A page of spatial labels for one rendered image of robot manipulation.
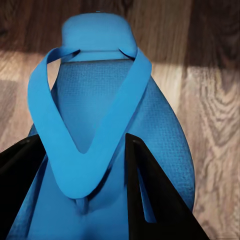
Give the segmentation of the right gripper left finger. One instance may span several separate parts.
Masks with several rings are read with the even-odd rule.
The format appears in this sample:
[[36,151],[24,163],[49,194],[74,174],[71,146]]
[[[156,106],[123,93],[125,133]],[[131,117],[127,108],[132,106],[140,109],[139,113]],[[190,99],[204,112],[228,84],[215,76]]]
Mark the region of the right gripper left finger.
[[0,153],[0,240],[6,240],[45,154],[39,134]]

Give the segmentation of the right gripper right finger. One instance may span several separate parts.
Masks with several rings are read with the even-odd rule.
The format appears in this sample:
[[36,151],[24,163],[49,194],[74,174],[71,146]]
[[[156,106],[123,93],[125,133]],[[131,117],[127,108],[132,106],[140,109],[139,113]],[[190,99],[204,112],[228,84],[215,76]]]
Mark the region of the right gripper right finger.
[[[129,240],[210,240],[145,142],[125,134]],[[156,223],[145,220],[139,168]]]

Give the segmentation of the sandal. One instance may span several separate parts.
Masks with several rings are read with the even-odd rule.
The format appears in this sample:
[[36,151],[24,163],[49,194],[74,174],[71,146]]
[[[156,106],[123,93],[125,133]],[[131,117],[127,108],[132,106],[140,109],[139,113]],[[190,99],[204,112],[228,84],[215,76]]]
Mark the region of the sandal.
[[[61,58],[50,91],[47,64]],[[195,169],[181,124],[128,21],[91,12],[32,72],[28,107],[46,154],[5,240],[129,240],[126,134],[141,138],[191,212]],[[139,167],[145,220],[157,223]]]

